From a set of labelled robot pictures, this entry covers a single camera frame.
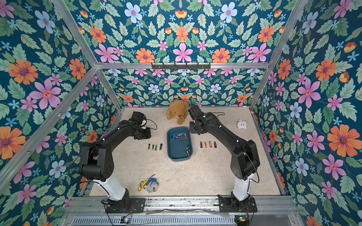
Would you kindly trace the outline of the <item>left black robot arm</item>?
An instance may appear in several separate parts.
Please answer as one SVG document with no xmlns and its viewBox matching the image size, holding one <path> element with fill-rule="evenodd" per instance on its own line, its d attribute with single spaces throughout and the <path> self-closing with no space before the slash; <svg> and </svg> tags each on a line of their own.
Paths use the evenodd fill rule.
<svg viewBox="0 0 362 226">
<path fill-rule="evenodd" d="M 121 121 L 105 137 L 82 146 L 81 175 L 103 188 L 111 201 L 127 204 L 129 200 L 129 191 L 113 175 L 115 162 L 112 153 L 128 137 L 135 140 L 151 138 L 151 129 L 146 127 L 146 123 L 143 113 L 133 112 L 130 119 Z"/>
</svg>

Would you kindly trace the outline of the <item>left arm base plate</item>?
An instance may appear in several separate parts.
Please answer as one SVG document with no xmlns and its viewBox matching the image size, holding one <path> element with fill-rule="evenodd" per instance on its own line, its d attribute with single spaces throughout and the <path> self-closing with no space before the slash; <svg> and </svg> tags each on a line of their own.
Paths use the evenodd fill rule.
<svg viewBox="0 0 362 226">
<path fill-rule="evenodd" d="M 107 199 L 103 201 L 108 214 L 142 213 L 145 207 L 145 198 L 124 198 L 120 201 Z"/>
</svg>

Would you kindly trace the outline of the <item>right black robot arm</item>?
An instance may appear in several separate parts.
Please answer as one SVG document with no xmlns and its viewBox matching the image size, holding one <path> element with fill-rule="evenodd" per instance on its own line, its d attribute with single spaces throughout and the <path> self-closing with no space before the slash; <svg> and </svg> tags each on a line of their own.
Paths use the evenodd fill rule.
<svg viewBox="0 0 362 226">
<path fill-rule="evenodd" d="M 252 140 L 246 141 L 227 127 L 225 127 L 213 113 L 204 113 L 196 105 L 191 107 L 189 115 L 192 118 L 190 131 L 194 134 L 209 133 L 223 144 L 231 153 L 231 171 L 235 175 L 235 186 L 232 191 L 232 200 L 242 202 L 250 197 L 248 192 L 250 181 L 257 174 L 260 159 L 256 143 Z"/>
</svg>

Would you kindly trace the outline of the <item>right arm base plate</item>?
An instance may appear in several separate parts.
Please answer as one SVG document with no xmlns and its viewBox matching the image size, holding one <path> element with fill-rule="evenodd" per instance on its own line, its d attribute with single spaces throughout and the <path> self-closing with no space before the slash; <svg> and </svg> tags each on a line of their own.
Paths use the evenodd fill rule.
<svg viewBox="0 0 362 226">
<path fill-rule="evenodd" d="M 220 212 L 257 212 L 255 199 L 251 195 L 247 195 L 243 201 L 239 201 L 233 194 L 230 197 L 218 195 L 217 198 Z"/>
</svg>

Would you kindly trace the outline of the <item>teal plastic storage tray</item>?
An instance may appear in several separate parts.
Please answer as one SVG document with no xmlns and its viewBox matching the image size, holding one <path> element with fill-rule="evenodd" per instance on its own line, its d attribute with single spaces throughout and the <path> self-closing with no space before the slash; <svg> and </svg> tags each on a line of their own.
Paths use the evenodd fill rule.
<svg viewBox="0 0 362 226">
<path fill-rule="evenodd" d="M 173 162 L 189 160 L 193 154 L 190 131 L 187 127 L 172 128 L 167 132 L 167 155 Z"/>
</svg>

